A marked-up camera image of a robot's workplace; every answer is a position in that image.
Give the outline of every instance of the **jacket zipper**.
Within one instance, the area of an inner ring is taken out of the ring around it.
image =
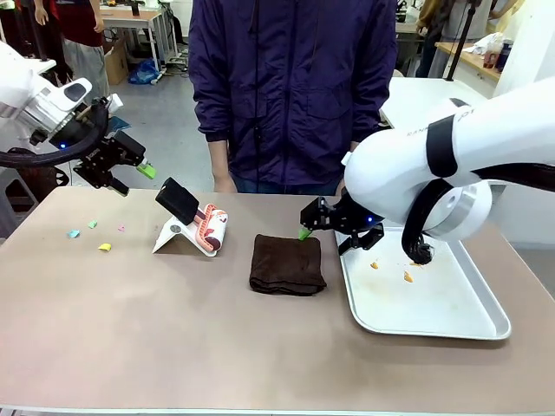
[[[289,162],[289,106],[291,104],[291,73],[293,72],[293,64],[295,63],[295,42],[297,40],[297,13],[299,0],[295,0],[293,9],[293,26],[291,28],[291,39],[289,44],[289,61],[287,62],[287,74],[285,78],[285,111],[283,126],[283,152],[284,152],[284,168],[281,174],[281,181],[284,186],[286,183],[287,163]]]

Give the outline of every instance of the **black velcro band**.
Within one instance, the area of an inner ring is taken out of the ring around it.
[[[438,178],[448,178],[459,168],[453,149],[454,115],[428,126],[426,157],[430,171]]]

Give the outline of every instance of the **cardboard box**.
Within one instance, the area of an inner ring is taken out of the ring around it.
[[[127,57],[125,53],[125,41],[118,39],[116,42],[104,42],[104,60],[106,61],[106,74],[108,84],[117,85],[127,79]]]

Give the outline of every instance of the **purple jacket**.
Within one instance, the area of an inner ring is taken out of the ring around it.
[[[341,177],[350,142],[376,130],[389,97],[396,4],[193,0],[189,73],[199,130],[208,141],[229,140],[232,173],[256,180],[258,166],[260,181],[281,185]]]

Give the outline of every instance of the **tray rim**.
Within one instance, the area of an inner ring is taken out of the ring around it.
[[[403,229],[403,227],[394,227],[394,226],[385,226],[384,227],[384,230],[386,232],[387,231],[399,232],[402,229]],[[334,231],[334,234],[335,234],[335,237],[336,237],[337,246],[339,246],[339,244],[341,244],[343,242],[343,241],[341,241],[340,238],[345,239],[345,238],[348,237],[348,236],[345,236],[345,235],[341,234],[338,231]],[[508,339],[511,336],[511,333],[513,332],[513,325],[511,324],[511,320],[507,316],[505,310],[501,306],[501,304],[500,304],[499,300],[497,299],[497,297],[495,296],[495,294],[492,292],[492,289],[489,287],[489,284],[487,284],[487,280],[482,276],[482,274],[480,272],[480,269],[478,269],[478,267],[474,263],[472,257],[468,254],[468,251],[467,251],[466,247],[464,246],[464,244],[461,241],[444,242],[444,243],[447,243],[449,248],[451,248],[451,246],[453,244],[458,245],[458,249],[463,251],[463,253],[467,257],[467,261],[469,262],[470,266],[473,267],[474,270],[477,272],[478,276],[480,276],[480,280],[484,284],[488,295],[493,299],[493,302],[495,303],[496,308],[501,313],[503,319],[506,321],[507,331],[504,334],[496,335],[494,337],[492,337],[492,336],[461,336],[461,335],[440,334],[440,333],[426,332],[426,331],[417,331],[417,332],[415,332],[415,331],[399,331],[399,330],[383,331],[383,330],[380,330],[380,329],[375,329],[375,328],[369,326],[367,323],[363,322],[361,320],[360,316],[358,316],[358,314],[356,313],[356,306],[355,306],[355,301],[353,299],[352,288],[351,288],[351,285],[349,283],[348,273],[346,273],[346,270],[345,270],[345,262],[344,262],[343,256],[340,256],[339,257],[339,263],[341,264],[341,270],[343,272],[343,280],[345,281],[345,290],[347,291],[347,298],[349,299],[349,308],[350,308],[351,314],[353,315],[353,318],[355,318],[356,323],[358,323],[361,327],[363,327],[364,329],[366,329],[367,331],[369,331],[370,333],[373,333],[373,334],[429,336],[429,337],[434,337],[434,338],[452,338],[452,339],[457,339],[457,340],[478,340],[478,341],[504,341],[504,340]]]

